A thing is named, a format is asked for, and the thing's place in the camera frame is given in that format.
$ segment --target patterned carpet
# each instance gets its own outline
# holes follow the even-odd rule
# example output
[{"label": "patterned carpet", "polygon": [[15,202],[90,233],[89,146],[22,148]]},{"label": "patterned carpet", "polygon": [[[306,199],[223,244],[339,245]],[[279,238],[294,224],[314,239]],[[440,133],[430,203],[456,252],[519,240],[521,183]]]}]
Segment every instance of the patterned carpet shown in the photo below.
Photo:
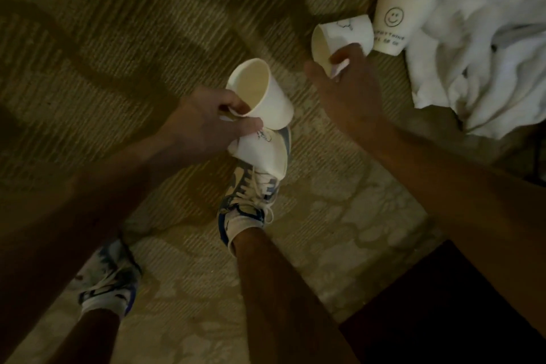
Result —
[{"label": "patterned carpet", "polygon": [[[411,195],[331,125],[303,75],[320,22],[374,0],[0,0],[0,196],[43,190],[142,138],[197,84],[222,88],[262,57],[295,106],[293,161],[270,231],[338,321],[443,239]],[[403,55],[372,54],[388,115],[490,162],[518,144],[464,137],[446,109],[413,109]],[[145,276],[113,363],[248,361],[234,260],[215,215],[234,160],[183,170],[127,224]],[[10,363],[41,363],[78,318],[65,293]]]}]

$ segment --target blue and white sneaker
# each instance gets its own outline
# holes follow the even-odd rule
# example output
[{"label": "blue and white sneaker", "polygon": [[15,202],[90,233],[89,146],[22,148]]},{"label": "blue and white sneaker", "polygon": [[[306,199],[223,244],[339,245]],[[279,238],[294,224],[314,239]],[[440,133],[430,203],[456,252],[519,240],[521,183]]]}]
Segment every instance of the blue and white sneaker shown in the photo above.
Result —
[{"label": "blue and white sneaker", "polygon": [[[290,128],[277,131],[284,140],[284,146],[290,159]],[[263,229],[273,222],[271,206],[275,202],[280,180],[256,167],[239,160],[218,209],[218,229],[220,238],[235,256],[233,239],[248,228]]]},{"label": "blue and white sneaker", "polygon": [[125,317],[133,307],[142,269],[127,245],[116,239],[97,250],[69,288],[81,290],[82,315],[92,309],[109,309]]}]

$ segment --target cup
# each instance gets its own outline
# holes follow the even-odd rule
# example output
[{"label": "cup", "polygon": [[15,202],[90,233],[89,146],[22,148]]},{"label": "cup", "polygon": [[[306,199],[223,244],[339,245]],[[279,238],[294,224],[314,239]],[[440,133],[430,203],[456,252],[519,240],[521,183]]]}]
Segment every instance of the cup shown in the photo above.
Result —
[{"label": "cup", "polygon": [[438,0],[378,0],[373,20],[373,50],[399,55],[437,5]]},{"label": "cup", "polygon": [[271,74],[269,65],[259,58],[243,62],[228,79],[227,89],[234,91],[251,108],[238,117],[260,117],[264,127],[280,130],[290,124],[294,107]]},{"label": "cup", "polygon": [[355,42],[360,43],[366,55],[371,52],[373,28],[368,15],[317,25],[311,37],[313,60],[324,68],[326,75],[333,78],[349,65],[349,61],[332,65],[328,59],[338,49]]},{"label": "cup", "polygon": [[288,168],[287,143],[290,144],[289,127],[280,131],[263,128],[232,142],[228,152],[260,171],[282,180]]}]

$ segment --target crumpled white fabric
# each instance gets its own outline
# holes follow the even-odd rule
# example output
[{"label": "crumpled white fabric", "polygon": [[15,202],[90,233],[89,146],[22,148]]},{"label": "crumpled white fabric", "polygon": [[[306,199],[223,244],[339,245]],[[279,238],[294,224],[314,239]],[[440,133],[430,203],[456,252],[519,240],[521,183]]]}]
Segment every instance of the crumpled white fabric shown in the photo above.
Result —
[{"label": "crumpled white fabric", "polygon": [[502,138],[546,118],[546,0],[441,0],[406,48],[416,108]]}]

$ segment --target towel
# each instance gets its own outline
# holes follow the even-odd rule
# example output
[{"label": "towel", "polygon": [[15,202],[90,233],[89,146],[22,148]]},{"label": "towel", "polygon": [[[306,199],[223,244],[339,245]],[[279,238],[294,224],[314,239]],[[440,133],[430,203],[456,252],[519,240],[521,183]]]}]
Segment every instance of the towel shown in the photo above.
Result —
[{"label": "towel", "polygon": [[416,108],[500,139],[546,118],[546,0],[441,0],[406,48]]}]

